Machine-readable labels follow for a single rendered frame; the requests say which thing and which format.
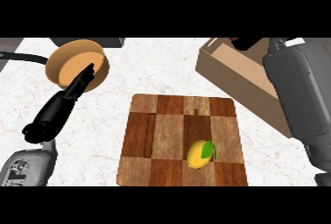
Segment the dark grey appliance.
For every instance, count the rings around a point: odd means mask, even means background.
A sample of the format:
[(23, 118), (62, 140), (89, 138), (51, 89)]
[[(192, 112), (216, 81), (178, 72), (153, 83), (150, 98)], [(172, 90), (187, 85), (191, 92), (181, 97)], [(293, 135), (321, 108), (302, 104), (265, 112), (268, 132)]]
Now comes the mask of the dark grey appliance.
[[(52, 42), (57, 46), (62, 46), (65, 43), (80, 40), (80, 38), (52, 38)], [(88, 38), (99, 43), (104, 48), (122, 48), (125, 46), (125, 38)]]

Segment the checkered wooden cutting board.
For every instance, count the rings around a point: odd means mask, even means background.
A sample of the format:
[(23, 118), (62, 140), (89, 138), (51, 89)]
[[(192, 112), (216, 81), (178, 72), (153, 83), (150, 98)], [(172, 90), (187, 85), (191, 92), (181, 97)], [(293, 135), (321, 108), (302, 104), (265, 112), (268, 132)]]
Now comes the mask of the checkered wooden cutting board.
[[(188, 167), (192, 144), (213, 141), (216, 157)], [(119, 162), (120, 186), (247, 186), (234, 100), (135, 94)]]

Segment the brown cardboard box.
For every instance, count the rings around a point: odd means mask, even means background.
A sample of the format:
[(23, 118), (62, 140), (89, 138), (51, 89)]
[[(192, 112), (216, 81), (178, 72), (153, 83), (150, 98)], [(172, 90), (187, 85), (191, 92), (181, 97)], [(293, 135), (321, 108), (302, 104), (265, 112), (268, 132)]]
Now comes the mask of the brown cardboard box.
[(291, 138), (275, 87), (265, 73), (268, 43), (269, 39), (263, 38), (247, 51), (240, 51), (228, 38), (210, 38), (200, 48), (195, 71)]

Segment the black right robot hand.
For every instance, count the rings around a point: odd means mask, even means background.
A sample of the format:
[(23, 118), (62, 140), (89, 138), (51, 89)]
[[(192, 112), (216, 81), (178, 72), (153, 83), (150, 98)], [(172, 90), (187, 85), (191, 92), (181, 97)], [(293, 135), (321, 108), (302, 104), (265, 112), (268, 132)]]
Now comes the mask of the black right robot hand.
[(232, 46), (240, 51), (247, 51), (260, 40), (262, 39), (257, 38), (257, 37), (252, 37), (252, 38), (231, 38)]

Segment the tan wooden bowl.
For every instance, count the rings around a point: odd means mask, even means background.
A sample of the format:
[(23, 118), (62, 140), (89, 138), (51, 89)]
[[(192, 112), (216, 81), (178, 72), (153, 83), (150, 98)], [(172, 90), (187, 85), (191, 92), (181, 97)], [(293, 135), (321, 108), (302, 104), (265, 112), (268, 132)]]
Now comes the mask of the tan wooden bowl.
[(110, 61), (104, 48), (95, 41), (88, 39), (73, 40), (49, 56), (46, 77), (62, 89), (67, 89), (89, 64), (95, 65), (95, 79), (88, 84), (86, 91), (92, 91), (107, 79)]

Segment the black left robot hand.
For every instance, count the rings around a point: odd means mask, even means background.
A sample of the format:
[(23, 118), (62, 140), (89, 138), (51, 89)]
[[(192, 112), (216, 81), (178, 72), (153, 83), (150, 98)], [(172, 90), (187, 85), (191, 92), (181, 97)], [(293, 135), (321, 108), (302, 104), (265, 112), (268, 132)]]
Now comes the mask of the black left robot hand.
[(89, 83), (95, 79), (95, 64), (91, 63), (65, 90), (58, 91), (36, 115), (36, 120), (24, 127), (23, 134), (31, 144), (51, 141), (62, 130)]

